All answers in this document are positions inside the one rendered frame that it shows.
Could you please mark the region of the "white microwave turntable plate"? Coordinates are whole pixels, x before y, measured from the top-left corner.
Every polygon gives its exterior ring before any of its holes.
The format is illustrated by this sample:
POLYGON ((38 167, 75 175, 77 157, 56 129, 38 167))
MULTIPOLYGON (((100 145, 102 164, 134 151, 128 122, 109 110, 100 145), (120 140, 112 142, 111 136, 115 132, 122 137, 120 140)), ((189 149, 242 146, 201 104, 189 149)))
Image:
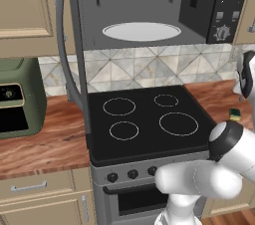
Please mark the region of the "white microwave turntable plate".
POLYGON ((103 29, 107 37, 129 42, 153 42, 178 36, 178 27, 153 22, 127 22, 108 26, 103 29))

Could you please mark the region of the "grey open microwave oven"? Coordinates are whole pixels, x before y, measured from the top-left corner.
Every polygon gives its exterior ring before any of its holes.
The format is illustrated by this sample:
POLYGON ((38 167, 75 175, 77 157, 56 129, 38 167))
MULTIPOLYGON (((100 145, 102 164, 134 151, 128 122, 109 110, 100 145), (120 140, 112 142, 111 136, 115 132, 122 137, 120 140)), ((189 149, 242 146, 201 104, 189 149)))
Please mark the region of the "grey open microwave oven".
POLYGON ((223 44, 234 39, 245 0, 78 0, 85 50, 223 44), (129 42, 107 37, 103 29, 119 23, 153 22, 178 27, 171 39, 129 42))

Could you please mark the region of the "yellow and green sponge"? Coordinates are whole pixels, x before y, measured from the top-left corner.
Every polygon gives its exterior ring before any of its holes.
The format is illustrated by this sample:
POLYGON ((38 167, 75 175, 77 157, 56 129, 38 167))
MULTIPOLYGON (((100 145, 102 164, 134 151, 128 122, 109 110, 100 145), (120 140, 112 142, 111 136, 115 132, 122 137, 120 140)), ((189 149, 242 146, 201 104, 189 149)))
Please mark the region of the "yellow and green sponge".
POLYGON ((241 120, 241 112, 239 109, 230 109, 229 110, 229 119, 234 121, 241 120))

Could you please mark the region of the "black hob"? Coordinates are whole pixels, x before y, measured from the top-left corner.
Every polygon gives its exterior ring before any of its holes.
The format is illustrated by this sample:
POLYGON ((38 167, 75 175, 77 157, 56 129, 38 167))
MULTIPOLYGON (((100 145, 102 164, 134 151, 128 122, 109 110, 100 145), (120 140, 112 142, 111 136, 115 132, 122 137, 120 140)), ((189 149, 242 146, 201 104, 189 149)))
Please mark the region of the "black hob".
POLYGON ((89 95, 93 165, 206 151, 216 122, 182 85, 89 95))

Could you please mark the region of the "green toaster oven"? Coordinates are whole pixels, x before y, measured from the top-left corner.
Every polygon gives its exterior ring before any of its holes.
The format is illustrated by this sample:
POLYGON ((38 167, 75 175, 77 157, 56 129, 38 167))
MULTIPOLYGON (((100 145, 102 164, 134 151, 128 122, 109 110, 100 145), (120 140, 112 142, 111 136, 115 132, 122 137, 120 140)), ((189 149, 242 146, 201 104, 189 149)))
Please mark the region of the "green toaster oven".
POLYGON ((38 133, 46 108, 38 59, 0 59, 0 139, 38 133))

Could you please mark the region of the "grey oven door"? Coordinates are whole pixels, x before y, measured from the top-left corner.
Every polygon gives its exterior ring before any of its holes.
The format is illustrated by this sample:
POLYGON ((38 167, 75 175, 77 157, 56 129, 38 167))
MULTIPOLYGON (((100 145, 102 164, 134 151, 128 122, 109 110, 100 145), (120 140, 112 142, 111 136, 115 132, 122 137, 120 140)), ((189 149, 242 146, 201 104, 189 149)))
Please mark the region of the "grey oven door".
POLYGON ((116 189, 104 186, 103 192, 108 225, 154 225, 168 200, 154 183, 116 189))

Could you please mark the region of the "beige drawer front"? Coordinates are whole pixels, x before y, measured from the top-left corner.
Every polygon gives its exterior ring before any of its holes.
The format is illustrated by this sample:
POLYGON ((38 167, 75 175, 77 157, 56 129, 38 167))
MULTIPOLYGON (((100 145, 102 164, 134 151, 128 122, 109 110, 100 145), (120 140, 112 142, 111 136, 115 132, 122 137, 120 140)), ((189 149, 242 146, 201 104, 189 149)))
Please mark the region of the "beige drawer front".
POLYGON ((56 194, 72 192, 75 189, 73 175, 70 171, 60 171, 45 173, 40 175, 31 175, 26 177, 17 177, 12 179, 0 180, 0 203, 14 201, 18 198, 36 197, 45 194, 56 194), (22 192, 11 192, 12 185, 23 187, 29 185, 41 184, 47 181, 47 187, 22 192))

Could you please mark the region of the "beige base cupboard door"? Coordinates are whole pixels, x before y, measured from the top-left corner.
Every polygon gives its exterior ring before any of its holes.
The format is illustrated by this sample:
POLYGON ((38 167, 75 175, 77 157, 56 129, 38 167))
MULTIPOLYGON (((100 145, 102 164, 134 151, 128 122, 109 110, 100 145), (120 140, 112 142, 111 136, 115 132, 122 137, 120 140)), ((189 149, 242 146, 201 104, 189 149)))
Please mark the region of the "beige base cupboard door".
POLYGON ((208 198, 203 209, 202 217, 208 218, 254 207, 255 184, 244 179, 242 190, 236 198, 230 200, 208 198))
POLYGON ((0 225, 97 225, 91 191, 0 205, 0 225), (82 195, 87 196, 89 222, 85 221, 82 195))

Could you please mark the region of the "beige wall cupboard door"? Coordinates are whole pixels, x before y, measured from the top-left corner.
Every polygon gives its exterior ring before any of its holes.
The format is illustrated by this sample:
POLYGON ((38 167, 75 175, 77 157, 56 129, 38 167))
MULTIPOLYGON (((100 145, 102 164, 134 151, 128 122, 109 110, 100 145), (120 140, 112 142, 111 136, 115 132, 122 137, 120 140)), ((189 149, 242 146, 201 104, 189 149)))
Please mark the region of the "beige wall cupboard door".
POLYGON ((0 40, 52 35, 48 0, 0 0, 0 40))
POLYGON ((255 19, 255 0, 245 0, 233 45, 255 43, 255 33, 247 31, 255 19))

